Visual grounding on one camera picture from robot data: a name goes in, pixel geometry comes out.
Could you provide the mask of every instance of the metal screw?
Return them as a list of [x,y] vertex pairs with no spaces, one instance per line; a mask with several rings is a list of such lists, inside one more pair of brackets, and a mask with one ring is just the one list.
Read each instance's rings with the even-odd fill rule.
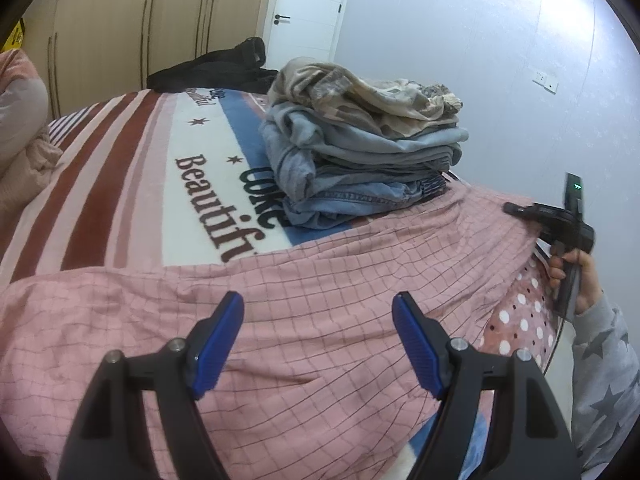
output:
[[171,352],[182,352],[185,346],[187,346],[187,343],[181,337],[176,337],[175,339],[171,339],[167,346]]
[[104,360],[109,364],[117,363],[120,359],[122,359],[123,354],[120,350],[109,350],[107,354],[104,356]]
[[531,352],[526,348],[518,348],[516,350],[516,357],[524,362],[531,361],[532,359]]
[[458,352],[462,352],[463,350],[469,348],[469,343],[467,343],[466,340],[462,339],[461,337],[455,337],[451,340],[451,348],[457,350]]

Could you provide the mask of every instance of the pink checkered blanket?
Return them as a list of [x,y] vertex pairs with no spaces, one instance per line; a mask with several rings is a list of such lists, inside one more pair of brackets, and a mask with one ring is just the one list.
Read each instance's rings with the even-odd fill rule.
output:
[[[230,477],[378,478],[437,409],[404,354],[391,300],[410,291],[449,334],[480,346],[538,234],[502,212],[505,200],[523,202],[451,184],[432,202],[223,266],[89,268],[15,282],[0,298],[0,416],[55,475],[105,352],[156,351],[236,290],[244,325],[218,386],[198,404]],[[170,478],[157,406],[146,400],[159,470]]]

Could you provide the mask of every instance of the white wall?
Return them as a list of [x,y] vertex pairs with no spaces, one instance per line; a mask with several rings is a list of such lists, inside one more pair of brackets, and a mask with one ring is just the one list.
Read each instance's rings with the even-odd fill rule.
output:
[[564,173],[582,176],[603,286],[640,349],[640,55],[604,0],[348,0],[335,61],[449,86],[470,182],[562,205]]

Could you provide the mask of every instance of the wall outlet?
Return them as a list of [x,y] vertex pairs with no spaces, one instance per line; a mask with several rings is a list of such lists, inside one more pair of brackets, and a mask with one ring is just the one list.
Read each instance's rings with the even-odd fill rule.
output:
[[553,77],[552,75],[546,76],[546,81],[543,86],[552,94],[555,94],[558,90],[558,78]]
[[536,70],[533,75],[533,82],[538,83],[540,86],[544,86],[546,83],[546,74]]

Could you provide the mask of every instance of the blue gripper pad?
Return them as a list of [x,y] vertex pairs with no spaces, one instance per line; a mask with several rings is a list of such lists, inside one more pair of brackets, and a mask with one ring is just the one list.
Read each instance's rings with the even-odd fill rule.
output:
[[396,294],[391,314],[420,386],[442,400],[451,382],[449,336],[421,312],[408,292]]
[[197,322],[187,336],[185,380],[194,399],[216,386],[243,319],[242,296],[228,292],[211,317]]

